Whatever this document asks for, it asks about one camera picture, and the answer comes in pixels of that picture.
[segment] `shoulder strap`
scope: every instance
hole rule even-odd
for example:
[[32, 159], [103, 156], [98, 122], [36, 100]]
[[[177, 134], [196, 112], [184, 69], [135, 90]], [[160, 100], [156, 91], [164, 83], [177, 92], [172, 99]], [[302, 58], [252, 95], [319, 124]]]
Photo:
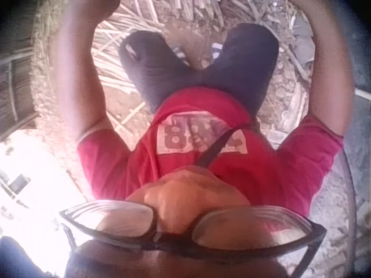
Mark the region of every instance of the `shoulder strap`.
[[210, 148], [204, 152], [201, 157], [199, 157], [194, 165], [200, 166], [203, 168], [209, 167], [209, 165], [214, 161], [214, 159], [218, 156], [221, 149], [224, 148], [224, 146], [227, 144], [228, 140], [231, 138], [231, 136], [239, 129], [251, 129], [251, 124], [244, 124], [237, 126], [233, 129], [229, 129], [227, 132], [225, 132], [221, 137], [219, 137], [214, 144], [210, 146]]

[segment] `hand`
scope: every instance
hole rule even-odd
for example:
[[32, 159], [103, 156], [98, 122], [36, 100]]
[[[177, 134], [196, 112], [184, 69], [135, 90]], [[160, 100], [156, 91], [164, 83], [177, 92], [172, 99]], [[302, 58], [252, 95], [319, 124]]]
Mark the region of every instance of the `hand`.
[[98, 24], [118, 8], [120, 0], [70, 0], [66, 16]]

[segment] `person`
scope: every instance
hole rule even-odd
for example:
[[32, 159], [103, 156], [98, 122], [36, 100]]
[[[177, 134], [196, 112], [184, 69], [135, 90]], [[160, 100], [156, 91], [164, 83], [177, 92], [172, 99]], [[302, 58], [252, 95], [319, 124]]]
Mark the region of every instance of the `person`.
[[[92, 211], [112, 209], [94, 228], [69, 218], [95, 239], [74, 251], [67, 277], [287, 276], [277, 248], [262, 255], [277, 247], [274, 233], [283, 229], [272, 219], [307, 229], [309, 220], [298, 223], [342, 148], [354, 95], [330, 0], [291, 2], [312, 25], [315, 61], [309, 113], [277, 150], [260, 134], [256, 114], [279, 43], [265, 27], [240, 24], [202, 71], [184, 64], [160, 34], [137, 31], [123, 40], [121, 63], [155, 114], [130, 151], [107, 117], [90, 53], [94, 29], [119, 0], [70, 1], [57, 39], [61, 113], [95, 198], [110, 200], [93, 202]], [[258, 259], [245, 255], [257, 248]]]

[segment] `leg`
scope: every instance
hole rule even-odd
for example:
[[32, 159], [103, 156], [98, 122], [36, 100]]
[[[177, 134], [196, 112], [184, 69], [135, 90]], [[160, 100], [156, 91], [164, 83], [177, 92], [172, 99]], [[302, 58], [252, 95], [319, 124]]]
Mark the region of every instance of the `leg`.
[[202, 74], [204, 86], [233, 95], [256, 116], [277, 62], [278, 41], [257, 24], [240, 24], [228, 33], [223, 50]]
[[173, 53], [159, 33], [132, 33], [121, 43], [119, 55], [128, 77], [152, 112], [172, 93], [200, 85], [199, 74]]

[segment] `t-shirt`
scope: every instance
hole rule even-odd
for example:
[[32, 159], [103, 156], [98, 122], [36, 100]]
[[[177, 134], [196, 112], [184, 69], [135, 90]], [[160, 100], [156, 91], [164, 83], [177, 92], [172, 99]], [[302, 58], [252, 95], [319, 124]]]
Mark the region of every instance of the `t-shirt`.
[[[134, 151], [107, 129], [88, 135], [78, 153], [95, 198], [125, 200], [141, 186], [194, 164], [227, 130], [251, 122], [247, 110], [230, 95], [192, 87], [160, 106]], [[209, 170], [252, 205], [281, 206], [307, 215], [341, 148], [342, 138], [308, 115], [277, 150], [259, 132], [237, 130]]]

